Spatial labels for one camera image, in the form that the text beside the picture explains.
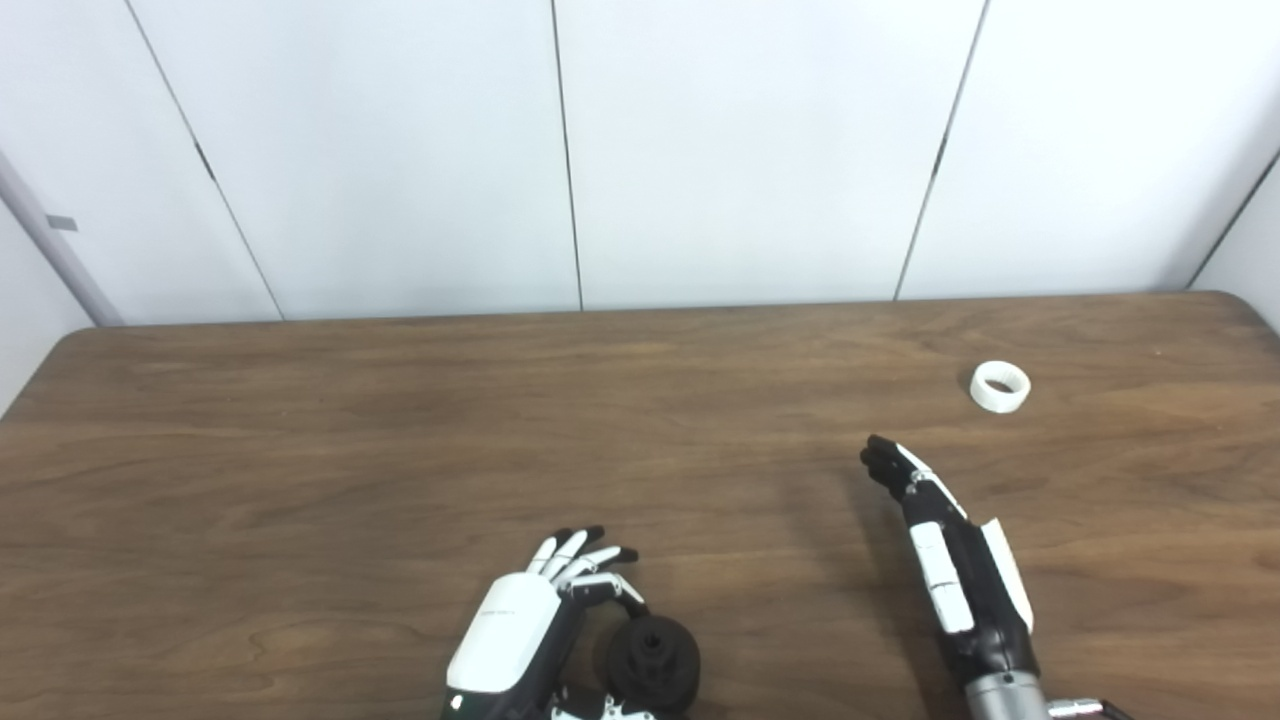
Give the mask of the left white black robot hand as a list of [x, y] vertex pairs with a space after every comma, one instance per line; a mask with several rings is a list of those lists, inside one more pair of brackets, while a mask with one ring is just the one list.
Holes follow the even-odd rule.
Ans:
[[625, 546], [594, 548], [603, 527], [549, 534], [527, 566], [498, 577], [477, 607], [447, 671], [443, 719], [653, 719], [608, 691], [573, 691], [562, 673], [590, 609], [616, 602], [631, 619], [649, 607], [616, 564], [636, 562]]

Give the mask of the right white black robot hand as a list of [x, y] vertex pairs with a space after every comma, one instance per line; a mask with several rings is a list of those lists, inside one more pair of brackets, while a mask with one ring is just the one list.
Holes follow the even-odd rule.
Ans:
[[940, 475], [892, 439], [869, 436], [860, 460], [902, 511], [957, 687], [1006, 673], [1039, 676], [1034, 615], [998, 521], [974, 523]]

